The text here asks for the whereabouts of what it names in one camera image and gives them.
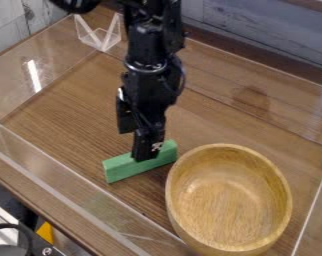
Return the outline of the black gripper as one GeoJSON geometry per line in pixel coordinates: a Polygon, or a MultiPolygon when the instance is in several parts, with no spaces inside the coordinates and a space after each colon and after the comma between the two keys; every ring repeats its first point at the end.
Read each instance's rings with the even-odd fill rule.
{"type": "Polygon", "coordinates": [[[166,112],[186,86],[183,62],[173,55],[162,66],[138,67],[126,63],[123,85],[118,89],[116,114],[120,134],[132,133],[132,158],[155,159],[166,137],[166,112]]]}

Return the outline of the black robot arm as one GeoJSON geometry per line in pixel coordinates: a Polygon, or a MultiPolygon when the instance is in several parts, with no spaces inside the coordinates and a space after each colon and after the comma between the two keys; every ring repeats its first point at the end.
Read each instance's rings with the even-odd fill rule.
{"type": "Polygon", "coordinates": [[[131,157],[158,157],[166,138],[166,112],[186,87],[178,52],[185,48],[182,0],[118,0],[128,48],[116,96],[118,129],[134,135],[131,157]]]}

